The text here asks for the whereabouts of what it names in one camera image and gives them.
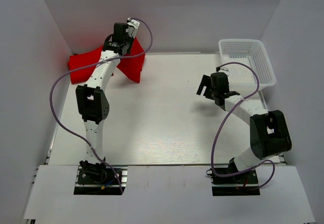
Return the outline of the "folded red t shirt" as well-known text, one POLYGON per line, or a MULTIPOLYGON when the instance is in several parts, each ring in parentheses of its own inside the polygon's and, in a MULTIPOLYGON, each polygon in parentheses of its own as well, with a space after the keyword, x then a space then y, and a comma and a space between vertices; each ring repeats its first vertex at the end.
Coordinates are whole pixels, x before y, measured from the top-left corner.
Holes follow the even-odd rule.
MULTIPOLYGON (((74 70, 81 67, 96 64, 100 59, 102 48, 103 46, 100 46, 93 51, 70 56, 69 61, 67 63, 68 69, 74 70)), ((96 66, 92 66, 86 69, 72 72, 70 74, 71 83, 78 84, 78 83, 86 82, 94 72, 95 67, 96 66)))

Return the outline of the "white plastic basket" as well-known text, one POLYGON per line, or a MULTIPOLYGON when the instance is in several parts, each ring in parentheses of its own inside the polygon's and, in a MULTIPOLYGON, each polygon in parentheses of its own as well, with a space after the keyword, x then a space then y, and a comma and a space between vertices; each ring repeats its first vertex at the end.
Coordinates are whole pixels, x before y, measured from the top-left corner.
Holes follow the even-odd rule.
POLYGON ((257 39, 222 39, 218 42, 222 68, 228 76, 229 88, 239 93, 251 93, 276 84, 275 74, 264 44, 257 39))

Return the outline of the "red t shirt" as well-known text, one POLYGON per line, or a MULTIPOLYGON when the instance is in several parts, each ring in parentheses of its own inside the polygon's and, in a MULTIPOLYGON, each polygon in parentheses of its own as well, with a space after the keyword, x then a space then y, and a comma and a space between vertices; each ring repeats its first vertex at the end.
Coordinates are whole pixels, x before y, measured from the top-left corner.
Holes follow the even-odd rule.
MULTIPOLYGON (((68 69, 74 70, 81 67, 96 64, 100 59, 102 48, 103 46, 100 46, 93 51, 70 56, 69 61, 67 63, 68 69)), ((86 82, 94 72, 95 67, 96 66, 92 66, 86 69, 72 72, 70 74, 71 83, 78 84, 78 83, 86 82)))
POLYGON ((140 82, 141 71, 144 65, 145 53, 137 38, 135 38, 129 56, 142 55, 136 58, 121 59, 117 68, 131 81, 140 82))

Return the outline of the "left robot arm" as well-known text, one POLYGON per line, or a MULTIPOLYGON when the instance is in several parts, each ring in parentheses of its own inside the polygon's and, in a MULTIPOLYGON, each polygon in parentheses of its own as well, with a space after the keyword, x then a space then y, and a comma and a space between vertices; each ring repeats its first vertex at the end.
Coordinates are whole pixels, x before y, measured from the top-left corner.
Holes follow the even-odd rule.
POLYGON ((99 64, 84 85, 76 88, 78 112, 86 129, 87 160, 104 160, 103 125, 109 114, 109 102, 105 95, 113 71, 120 57, 131 51, 140 23, 128 19, 127 23, 115 23, 113 34, 107 37, 99 56, 99 64))

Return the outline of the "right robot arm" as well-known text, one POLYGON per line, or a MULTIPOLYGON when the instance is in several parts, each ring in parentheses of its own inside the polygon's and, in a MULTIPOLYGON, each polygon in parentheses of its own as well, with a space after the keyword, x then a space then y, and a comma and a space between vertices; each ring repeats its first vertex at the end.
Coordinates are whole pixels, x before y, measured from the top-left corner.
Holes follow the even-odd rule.
POLYGON ((218 107, 227 112, 212 145, 211 165, 214 165, 217 139, 230 115, 235 115, 250 128, 250 146, 229 161, 227 173, 218 173, 212 167, 213 175, 229 177, 233 182, 240 183, 247 177, 247 171, 258 167, 275 155, 291 150, 292 141, 284 114, 279 110, 267 111, 257 107, 248 101, 247 97, 231 91, 225 73, 203 75, 196 94, 214 101, 218 107))

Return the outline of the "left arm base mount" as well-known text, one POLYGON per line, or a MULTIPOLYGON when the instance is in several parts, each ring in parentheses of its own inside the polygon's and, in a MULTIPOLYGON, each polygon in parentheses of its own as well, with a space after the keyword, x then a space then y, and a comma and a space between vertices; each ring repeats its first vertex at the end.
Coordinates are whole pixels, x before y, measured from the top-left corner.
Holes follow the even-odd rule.
POLYGON ((100 170, 78 168, 74 185, 74 195, 121 196, 127 184, 127 168, 104 167, 100 170))

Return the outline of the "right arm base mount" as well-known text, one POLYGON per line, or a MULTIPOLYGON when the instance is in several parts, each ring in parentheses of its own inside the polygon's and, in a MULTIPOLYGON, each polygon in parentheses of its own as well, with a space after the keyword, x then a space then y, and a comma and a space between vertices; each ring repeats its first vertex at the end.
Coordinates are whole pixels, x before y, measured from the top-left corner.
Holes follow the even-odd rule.
POLYGON ((259 196, 259 181, 255 170, 231 177, 218 177, 211 169, 206 171, 211 178, 212 194, 225 196, 259 196))

